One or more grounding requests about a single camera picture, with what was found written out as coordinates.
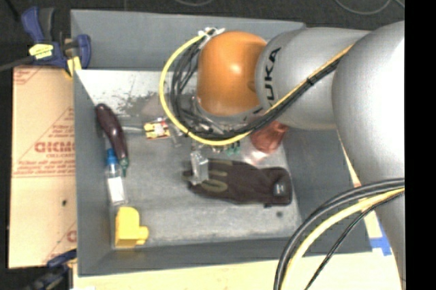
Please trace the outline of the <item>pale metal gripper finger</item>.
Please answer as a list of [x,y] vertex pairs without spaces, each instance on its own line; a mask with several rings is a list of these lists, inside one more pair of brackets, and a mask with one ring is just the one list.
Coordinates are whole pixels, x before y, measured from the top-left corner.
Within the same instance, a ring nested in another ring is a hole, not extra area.
[[190,158],[192,170],[190,182],[200,184],[208,179],[208,159],[199,150],[193,151]]

